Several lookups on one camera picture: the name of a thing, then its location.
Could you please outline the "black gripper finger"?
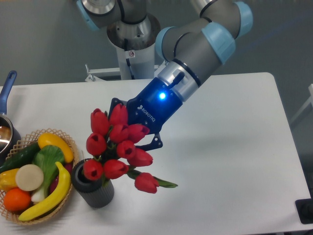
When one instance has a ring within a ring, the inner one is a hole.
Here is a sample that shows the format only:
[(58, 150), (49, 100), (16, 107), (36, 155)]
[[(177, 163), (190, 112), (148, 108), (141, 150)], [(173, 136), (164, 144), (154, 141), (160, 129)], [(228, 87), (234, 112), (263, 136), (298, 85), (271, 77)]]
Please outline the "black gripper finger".
[(109, 120), (127, 120), (127, 102), (118, 98), (113, 98), (109, 111)]
[(152, 137), (151, 142), (144, 145), (136, 145), (136, 148), (141, 149), (143, 151), (150, 151), (163, 147), (163, 142), (161, 140), (160, 133), (147, 134), (146, 136)]

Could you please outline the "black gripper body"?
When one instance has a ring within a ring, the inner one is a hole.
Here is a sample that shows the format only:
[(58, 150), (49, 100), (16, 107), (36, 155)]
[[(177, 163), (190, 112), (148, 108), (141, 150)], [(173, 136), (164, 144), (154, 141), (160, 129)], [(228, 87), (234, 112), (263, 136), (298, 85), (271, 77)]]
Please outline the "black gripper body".
[(156, 134), (181, 105), (181, 99), (154, 78), (135, 98), (127, 101), (128, 124), (145, 125), (150, 134)]

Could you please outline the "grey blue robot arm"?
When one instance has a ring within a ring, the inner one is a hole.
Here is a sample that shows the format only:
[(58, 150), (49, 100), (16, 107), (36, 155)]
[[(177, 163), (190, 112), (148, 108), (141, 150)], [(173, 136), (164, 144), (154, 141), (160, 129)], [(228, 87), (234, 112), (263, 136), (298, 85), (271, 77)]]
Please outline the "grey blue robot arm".
[(150, 79), (125, 102), (129, 124), (148, 127), (149, 151), (162, 147), (159, 132), (179, 107), (235, 51), (236, 38), (253, 25), (250, 7), (231, 0), (195, 0), (199, 18), (182, 27), (161, 28), (144, 0), (79, 0), (92, 30), (106, 28), (116, 48), (123, 80)]

